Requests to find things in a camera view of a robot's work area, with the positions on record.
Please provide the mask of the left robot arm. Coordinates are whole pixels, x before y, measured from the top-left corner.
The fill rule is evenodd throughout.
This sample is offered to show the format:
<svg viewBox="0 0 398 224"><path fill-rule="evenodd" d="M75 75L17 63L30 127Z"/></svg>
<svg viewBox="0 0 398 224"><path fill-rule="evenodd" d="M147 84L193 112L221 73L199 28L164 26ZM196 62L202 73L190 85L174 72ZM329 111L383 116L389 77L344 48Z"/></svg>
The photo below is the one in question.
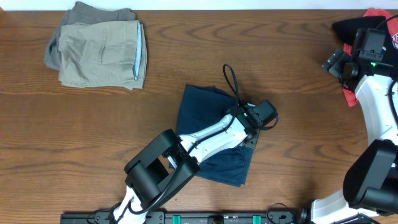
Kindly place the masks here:
<svg viewBox="0 0 398 224"><path fill-rule="evenodd" d="M126 164L126 195L111 210L111 223L144 223L147 212L177 194L199 172L202 162L249 142L266 123L259 105L240 105L201 131L160 133Z"/></svg>

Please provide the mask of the navy blue shorts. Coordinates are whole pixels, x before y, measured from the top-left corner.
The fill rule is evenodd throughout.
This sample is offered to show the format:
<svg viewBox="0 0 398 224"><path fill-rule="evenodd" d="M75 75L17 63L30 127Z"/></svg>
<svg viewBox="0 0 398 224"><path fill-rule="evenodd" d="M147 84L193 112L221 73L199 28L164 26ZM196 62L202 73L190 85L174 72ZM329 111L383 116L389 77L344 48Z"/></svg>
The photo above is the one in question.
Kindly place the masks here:
<svg viewBox="0 0 398 224"><path fill-rule="evenodd" d="M186 85L180 104L176 134L191 134L219 122L235 98L215 87ZM254 150L237 146L225 149L200 164L197 176L240 187L246 183Z"/></svg>

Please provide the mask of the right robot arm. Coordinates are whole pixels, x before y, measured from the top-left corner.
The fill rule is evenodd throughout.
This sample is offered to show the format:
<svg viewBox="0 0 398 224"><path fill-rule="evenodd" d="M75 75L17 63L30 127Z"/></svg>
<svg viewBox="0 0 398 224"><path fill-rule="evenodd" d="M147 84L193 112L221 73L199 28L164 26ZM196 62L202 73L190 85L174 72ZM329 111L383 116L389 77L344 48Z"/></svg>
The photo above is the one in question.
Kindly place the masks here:
<svg viewBox="0 0 398 224"><path fill-rule="evenodd" d="M347 171L342 189L314 200L297 223L375 223L397 213L397 78L382 62L384 52L338 49L322 66L359 101L368 148Z"/></svg>

